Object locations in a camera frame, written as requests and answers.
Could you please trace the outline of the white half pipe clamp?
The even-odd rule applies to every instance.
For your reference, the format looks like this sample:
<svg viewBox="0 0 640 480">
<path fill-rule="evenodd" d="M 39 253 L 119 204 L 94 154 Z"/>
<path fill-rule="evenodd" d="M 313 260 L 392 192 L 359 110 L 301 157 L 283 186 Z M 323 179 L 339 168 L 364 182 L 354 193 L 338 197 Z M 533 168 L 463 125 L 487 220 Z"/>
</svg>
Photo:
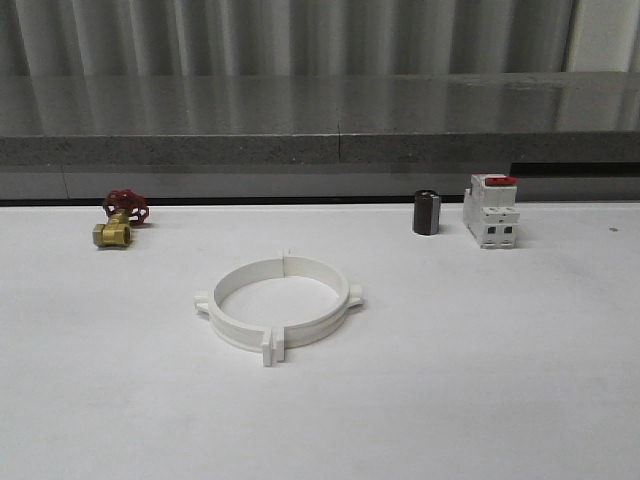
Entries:
<svg viewBox="0 0 640 480">
<path fill-rule="evenodd" d="M 349 312 L 364 304 L 362 288 L 337 267 L 310 257 L 276 259 L 276 299 L 271 342 L 275 363 L 286 351 L 316 343 L 339 329 Z"/>
<path fill-rule="evenodd" d="M 274 366 L 285 359 L 284 327 L 260 320 L 258 303 L 250 295 L 265 282 L 283 278 L 283 254 L 253 261 L 225 274 L 213 287 L 197 291 L 193 305 L 222 340 L 258 353 L 263 366 Z"/>
</svg>

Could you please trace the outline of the black cylindrical capacitor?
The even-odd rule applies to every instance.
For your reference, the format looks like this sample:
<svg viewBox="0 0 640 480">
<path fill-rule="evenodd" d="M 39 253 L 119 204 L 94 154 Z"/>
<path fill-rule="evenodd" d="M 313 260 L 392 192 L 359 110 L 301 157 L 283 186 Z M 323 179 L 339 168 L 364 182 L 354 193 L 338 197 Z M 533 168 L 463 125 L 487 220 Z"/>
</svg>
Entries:
<svg viewBox="0 0 640 480">
<path fill-rule="evenodd" d="M 418 190 L 414 194 L 413 231 L 431 236 L 439 232 L 441 197 L 433 190 Z"/>
</svg>

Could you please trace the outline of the grey stone countertop ledge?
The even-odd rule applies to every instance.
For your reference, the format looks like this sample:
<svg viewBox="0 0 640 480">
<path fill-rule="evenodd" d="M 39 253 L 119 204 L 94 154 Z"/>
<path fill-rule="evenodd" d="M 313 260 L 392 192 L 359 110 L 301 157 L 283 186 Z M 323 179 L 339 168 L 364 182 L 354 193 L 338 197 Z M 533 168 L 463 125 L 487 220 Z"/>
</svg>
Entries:
<svg viewBox="0 0 640 480">
<path fill-rule="evenodd" d="M 1 81 L 1 161 L 632 175 L 639 78 L 11 76 Z"/>
</svg>

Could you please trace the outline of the brass valve red handwheel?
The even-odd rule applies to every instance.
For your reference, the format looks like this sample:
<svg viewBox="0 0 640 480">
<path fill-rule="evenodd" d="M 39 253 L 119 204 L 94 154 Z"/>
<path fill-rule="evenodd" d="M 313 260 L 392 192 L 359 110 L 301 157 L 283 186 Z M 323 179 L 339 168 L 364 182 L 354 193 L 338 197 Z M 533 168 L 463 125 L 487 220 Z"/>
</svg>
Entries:
<svg viewBox="0 0 640 480">
<path fill-rule="evenodd" d="M 96 224 L 92 238 L 99 248 L 126 248 L 132 242 L 132 227 L 142 225 L 149 216 L 144 196 L 130 189 L 112 190 L 102 202 L 107 215 L 104 224 Z"/>
</svg>

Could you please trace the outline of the grey pleated curtain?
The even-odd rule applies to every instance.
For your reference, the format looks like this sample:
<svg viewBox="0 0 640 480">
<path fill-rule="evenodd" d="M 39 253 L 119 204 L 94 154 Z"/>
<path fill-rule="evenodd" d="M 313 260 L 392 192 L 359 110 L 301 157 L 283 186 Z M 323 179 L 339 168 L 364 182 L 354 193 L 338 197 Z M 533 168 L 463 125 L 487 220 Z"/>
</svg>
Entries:
<svg viewBox="0 0 640 480">
<path fill-rule="evenodd" d="M 635 1 L 5 1 L 1 72 L 635 72 Z"/>
</svg>

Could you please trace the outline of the white circuit breaker red switch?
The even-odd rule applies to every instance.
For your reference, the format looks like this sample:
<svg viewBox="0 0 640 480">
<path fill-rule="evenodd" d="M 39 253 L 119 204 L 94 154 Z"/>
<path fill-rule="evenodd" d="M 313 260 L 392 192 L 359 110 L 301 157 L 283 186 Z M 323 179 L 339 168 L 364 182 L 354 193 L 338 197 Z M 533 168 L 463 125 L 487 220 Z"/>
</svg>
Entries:
<svg viewBox="0 0 640 480">
<path fill-rule="evenodd" d="M 473 174 L 465 190 L 463 223 L 481 248 L 511 249 L 516 245 L 520 213 L 517 179 L 504 174 Z"/>
</svg>

